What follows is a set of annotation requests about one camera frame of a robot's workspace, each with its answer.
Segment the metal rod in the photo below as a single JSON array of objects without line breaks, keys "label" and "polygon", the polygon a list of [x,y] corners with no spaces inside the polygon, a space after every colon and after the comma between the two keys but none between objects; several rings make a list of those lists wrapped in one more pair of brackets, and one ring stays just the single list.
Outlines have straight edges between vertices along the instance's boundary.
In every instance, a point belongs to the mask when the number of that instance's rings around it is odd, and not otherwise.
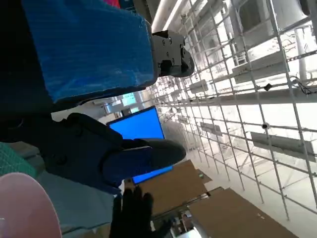
[{"label": "metal rod", "polygon": [[299,133],[299,136],[300,136],[301,141],[302,141],[303,152],[304,152],[304,155],[305,155],[305,158],[306,158],[307,170],[308,170],[308,173],[309,173],[309,178],[310,178],[310,181],[311,181],[311,186],[312,186],[314,199],[315,199],[315,203],[316,203],[316,207],[317,207],[317,192],[316,192],[315,182],[314,182],[314,178],[313,178],[313,174],[312,174],[311,165],[309,163],[309,158],[308,158],[306,144],[304,143],[305,140],[304,140],[304,136],[303,136],[303,130],[302,130],[302,127],[301,127],[301,122],[299,120],[299,115],[298,115],[298,111],[297,111],[296,102],[294,100],[294,90],[293,90],[292,82],[291,82],[290,75],[289,75],[289,72],[288,72],[287,58],[286,58],[286,55],[285,55],[285,51],[283,50],[283,44],[282,44],[282,40],[281,40],[281,37],[280,37],[280,32],[278,31],[278,25],[277,25],[276,15],[275,15],[275,12],[274,12],[273,2],[272,2],[272,0],[267,0],[267,2],[268,2],[268,11],[269,11],[270,16],[271,16],[272,27],[273,27],[274,32],[277,35],[278,45],[280,47],[282,56],[284,58],[285,75],[286,75],[286,79],[287,79],[287,82],[288,82],[289,93],[290,93],[290,97],[292,99],[292,104],[293,104],[295,118],[296,118],[297,127],[298,127],[298,133]]},{"label": "metal rod", "polygon": [[[239,25],[239,27],[238,27],[239,28],[239,33],[242,36],[242,43],[243,43],[243,47],[244,47],[244,50],[245,50],[245,53],[246,53],[245,56],[246,56],[246,60],[247,60],[247,62],[249,64],[249,67],[250,67],[250,70],[251,70],[251,80],[253,82],[253,85],[254,85],[254,88],[255,88],[255,91],[256,91],[256,97],[257,97],[259,109],[260,109],[260,112],[261,112],[261,117],[262,117],[263,124],[264,124],[265,123],[265,117],[264,117],[264,112],[263,112],[262,105],[260,103],[260,94],[259,94],[259,91],[257,89],[257,84],[256,84],[256,81],[255,81],[253,72],[252,72],[252,64],[250,62],[249,55],[248,55],[248,52],[247,52],[247,47],[246,47],[246,43],[245,43],[245,39],[244,39],[244,35],[243,35],[243,27],[242,27],[240,21],[238,20],[239,19],[238,9],[235,6],[234,6],[234,13],[235,13],[235,18],[236,18],[236,20],[238,22],[238,25]],[[274,170],[275,170],[275,174],[276,174],[276,178],[277,178],[278,187],[280,189],[280,193],[281,193],[281,197],[282,197],[282,201],[283,201],[283,205],[284,205],[284,209],[285,209],[285,214],[286,214],[287,220],[289,220],[290,218],[289,218],[288,208],[287,208],[287,205],[286,205],[286,202],[285,202],[285,196],[283,194],[281,179],[279,177],[277,164],[276,164],[276,159],[275,159],[275,155],[274,155],[274,152],[273,152],[273,149],[272,149],[272,142],[271,142],[271,139],[270,139],[270,136],[268,134],[268,130],[267,129],[265,130],[265,134],[266,134],[266,138],[267,138],[267,141],[268,141],[271,157],[272,157],[272,160],[273,160]]]},{"label": "metal rod", "polygon": [[[234,170],[235,172],[238,172],[238,171],[237,171],[236,169],[234,169],[232,166],[230,166],[230,165],[227,165],[227,166],[228,166],[228,168]],[[252,178],[252,177],[250,177],[250,176],[248,176],[248,175],[246,175],[246,174],[244,174],[244,173],[241,173],[241,175],[243,175],[243,176],[245,176],[245,177],[251,179],[252,181],[256,182],[256,180],[255,180],[254,178]],[[265,188],[267,188],[267,189],[269,189],[269,190],[271,190],[272,192],[275,192],[275,193],[281,195],[281,193],[280,193],[279,191],[274,190],[273,188],[271,188],[271,187],[269,187],[269,186],[263,184],[262,182],[260,182],[260,185],[263,186],[263,187],[265,187]],[[287,200],[289,200],[289,201],[291,201],[291,202],[294,202],[295,204],[301,206],[302,208],[304,208],[304,209],[306,209],[306,210],[308,210],[308,211],[310,211],[310,212],[312,212],[312,213],[314,213],[314,214],[317,215],[317,212],[316,212],[316,211],[314,211],[313,209],[311,209],[311,208],[305,206],[304,204],[299,203],[298,201],[296,201],[296,200],[294,200],[294,199],[288,197],[287,195],[285,195],[285,199],[287,199]]]}]

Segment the cable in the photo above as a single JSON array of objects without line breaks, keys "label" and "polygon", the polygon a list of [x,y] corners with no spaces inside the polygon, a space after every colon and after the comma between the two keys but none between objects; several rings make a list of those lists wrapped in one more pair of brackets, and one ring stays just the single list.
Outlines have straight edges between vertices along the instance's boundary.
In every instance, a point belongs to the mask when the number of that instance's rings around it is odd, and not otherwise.
[{"label": "cable", "polygon": [[290,78],[295,78],[294,81],[292,82],[296,82],[298,84],[298,87],[301,89],[301,91],[305,94],[305,95],[311,95],[311,94],[317,94],[317,91],[311,91],[309,88],[307,88],[305,85],[303,85],[301,82],[300,82],[300,79],[299,77],[297,76],[291,76]]}]

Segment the brown cardboard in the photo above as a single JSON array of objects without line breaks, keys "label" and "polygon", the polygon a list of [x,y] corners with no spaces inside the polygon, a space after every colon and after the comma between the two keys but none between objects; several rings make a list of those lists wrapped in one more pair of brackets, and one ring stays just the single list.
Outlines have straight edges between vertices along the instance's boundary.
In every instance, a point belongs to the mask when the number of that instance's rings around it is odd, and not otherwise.
[{"label": "brown cardboard", "polygon": [[200,177],[203,184],[212,181],[212,179],[211,179],[210,177],[208,177],[208,176],[207,176],[204,172],[202,172],[201,170],[196,169],[196,171],[197,171],[198,176],[199,176],[199,175],[203,175],[203,177]]},{"label": "brown cardboard", "polygon": [[[175,165],[172,171],[142,182],[139,186],[144,193],[149,192],[154,198],[153,215],[167,212],[207,192],[190,160]],[[126,181],[125,187],[131,188],[132,183]]]},{"label": "brown cardboard", "polygon": [[231,189],[212,193],[189,210],[212,238],[296,238]]}]

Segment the green cutting mat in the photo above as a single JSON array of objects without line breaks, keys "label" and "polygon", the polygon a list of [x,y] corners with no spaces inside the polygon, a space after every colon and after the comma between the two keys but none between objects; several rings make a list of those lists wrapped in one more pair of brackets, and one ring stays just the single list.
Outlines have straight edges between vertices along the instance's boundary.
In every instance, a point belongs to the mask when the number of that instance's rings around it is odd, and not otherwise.
[{"label": "green cutting mat", "polygon": [[36,170],[5,143],[0,142],[0,176],[20,172],[33,178]]}]

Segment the blue cloth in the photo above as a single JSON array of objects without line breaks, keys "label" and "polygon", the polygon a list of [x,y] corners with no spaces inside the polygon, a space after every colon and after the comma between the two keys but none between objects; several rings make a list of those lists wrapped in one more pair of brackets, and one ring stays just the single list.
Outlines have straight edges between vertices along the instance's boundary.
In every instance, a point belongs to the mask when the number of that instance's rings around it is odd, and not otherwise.
[{"label": "blue cloth", "polygon": [[22,0],[54,102],[153,81],[144,18],[100,0]]}]

